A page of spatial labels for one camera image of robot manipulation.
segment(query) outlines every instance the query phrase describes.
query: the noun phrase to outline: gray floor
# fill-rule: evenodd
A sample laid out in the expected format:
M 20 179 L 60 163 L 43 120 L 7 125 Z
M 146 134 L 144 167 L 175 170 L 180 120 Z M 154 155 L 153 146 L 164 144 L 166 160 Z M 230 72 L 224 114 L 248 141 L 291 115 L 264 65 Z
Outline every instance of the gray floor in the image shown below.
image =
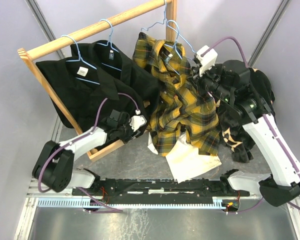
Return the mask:
M 62 128 L 60 141 L 76 136 L 73 129 Z M 74 163 L 75 168 L 88 168 L 102 178 L 165 178 L 173 175 L 165 157 L 152 153 L 147 148 L 148 133 L 136 138 L 105 157 L 91 162 L 85 154 Z M 228 170 L 239 169 L 247 173 L 270 173 L 269 166 L 257 147 L 252 149 L 254 157 L 249 163 L 238 163 L 231 159 L 231 150 L 219 147 L 219 158 L 222 165 L 198 176 L 200 178 L 219 179 Z
M 242 200 L 249 208 L 254 200 Z M 38 208 L 29 240 L 294 240 L 286 206 L 263 202 L 226 215 L 209 209 L 125 209 L 88 214 L 74 208 Z

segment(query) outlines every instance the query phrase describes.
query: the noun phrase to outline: white cloth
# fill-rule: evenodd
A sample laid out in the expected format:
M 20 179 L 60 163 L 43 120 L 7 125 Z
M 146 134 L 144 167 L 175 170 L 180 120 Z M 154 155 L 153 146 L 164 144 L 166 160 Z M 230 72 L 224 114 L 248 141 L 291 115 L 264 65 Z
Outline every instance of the white cloth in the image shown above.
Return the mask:
M 148 148 L 158 154 L 149 133 Z M 199 155 L 199 149 L 187 143 L 187 136 L 183 133 L 173 149 L 166 155 L 166 160 L 174 179 L 181 183 L 195 178 L 221 165 L 218 156 Z

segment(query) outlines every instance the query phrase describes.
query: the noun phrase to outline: plaid shirt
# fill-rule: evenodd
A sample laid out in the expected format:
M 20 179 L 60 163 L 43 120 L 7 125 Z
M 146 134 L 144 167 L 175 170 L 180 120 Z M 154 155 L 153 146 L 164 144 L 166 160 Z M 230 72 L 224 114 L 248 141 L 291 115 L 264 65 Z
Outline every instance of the plaid shirt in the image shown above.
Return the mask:
M 199 148 L 201 155 L 217 155 L 219 146 L 218 116 L 214 99 L 198 95 L 188 77 L 192 75 L 184 47 L 177 43 L 156 40 L 140 32 L 133 60 L 164 83 L 160 102 L 149 121 L 152 143 L 166 156 L 176 144 L 182 129 L 187 142 Z

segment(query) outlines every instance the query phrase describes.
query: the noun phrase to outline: wooden frame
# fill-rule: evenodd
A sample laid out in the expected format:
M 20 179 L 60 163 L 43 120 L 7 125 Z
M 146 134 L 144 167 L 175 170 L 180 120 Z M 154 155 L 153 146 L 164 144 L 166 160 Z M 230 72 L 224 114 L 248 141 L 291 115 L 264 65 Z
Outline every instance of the wooden frame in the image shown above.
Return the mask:
M 167 8 L 166 8 L 167 19 L 176 21 L 177 0 L 151 0 L 149 2 L 139 5 L 137 7 L 134 7 L 128 11 L 124 11 L 115 16 L 112 16 L 112 17 L 108 18 L 108 20 L 113 26 L 116 26 L 116 25 L 124 23 L 128 20 L 131 20 L 135 17 L 138 17 L 140 15 L 143 15 L 145 13 L 148 13 L 152 10 L 155 10 L 159 7 L 164 6 L 165 1 L 167 3 Z M 82 28 L 73 33 L 70 33 L 68 35 L 71 36 L 72 38 L 74 38 L 78 42 L 80 40 L 88 38 L 92 35 L 100 33 L 109 28 L 110 28 L 110 26 L 107 22 L 101 21 L 101 22 L 92 24 L 90 26 L 87 26 L 85 28 Z M 169 27 L 166 28 L 166 39 L 169 41 L 174 41 L 176 39 L 176 32 Z M 80 126 L 78 125 L 76 120 L 73 118 L 71 113 L 68 111 L 66 106 L 63 104 L 61 99 L 58 97 L 56 92 L 50 86 L 47 79 L 44 77 L 44 75 L 41 73 L 41 71 L 37 68 L 37 66 L 34 63 L 34 60 L 37 60 L 45 55 L 48 55 L 48 54 L 53 53 L 57 50 L 60 50 L 64 47 L 67 47 L 67 46 L 71 45 L 72 43 L 73 43 L 73 41 L 70 38 L 60 37 L 56 40 L 50 41 L 46 44 L 43 44 L 36 48 L 33 48 L 29 51 L 26 51 L 24 48 L 20 48 L 18 50 L 18 54 L 19 54 L 20 58 L 24 61 L 24 63 L 27 65 L 27 67 L 30 69 L 30 71 L 33 73 L 33 75 L 36 77 L 36 79 L 39 81 L 39 83 L 43 86 L 43 88 L 49 94 L 49 96 L 53 100 L 53 102 L 58 106 L 58 108 L 64 114 L 66 119 L 74 127 L 76 133 L 78 135 L 80 135 L 83 133 L 82 129 L 80 128 Z M 121 140 L 118 140 L 118 141 L 110 144 L 109 146 L 101 149 L 100 151 L 97 151 L 96 149 L 92 149 L 87 154 L 88 154 L 89 158 L 91 159 L 91 161 L 94 162 L 94 161 L 104 157 L 105 155 L 111 153 L 112 151 L 120 148 L 123 145 L 124 145 L 124 143 Z

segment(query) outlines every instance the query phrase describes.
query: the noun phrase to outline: clothing tag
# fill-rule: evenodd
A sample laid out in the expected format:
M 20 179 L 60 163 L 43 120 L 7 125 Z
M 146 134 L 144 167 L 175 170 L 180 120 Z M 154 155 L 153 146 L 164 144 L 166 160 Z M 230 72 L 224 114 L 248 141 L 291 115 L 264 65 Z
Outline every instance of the clothing tag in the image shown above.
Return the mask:
M 89 70 L 88 68 L 85 68 L 85 67 L 81 66 L 81 67 L 79 67 L 79 70 L 78 70 L 78 72 L 76 74 L 85 77 L 87 75 L 87 73 L 88 73 L 88 70 Z
M 169 62 L 169 60 L 174 56 L 171 52 L 169 52 L 167 49 L 165 49 L 164 47 L 161 49 L 160 51 L 160 57 L 162 58 L 162 60 L 167 64 Z
M 109 59 L 113 60 L 114 58 L 115 58 L 115 53 L 114 53 L 113 50 L 110 50 L 110 52 L 109 52 Z

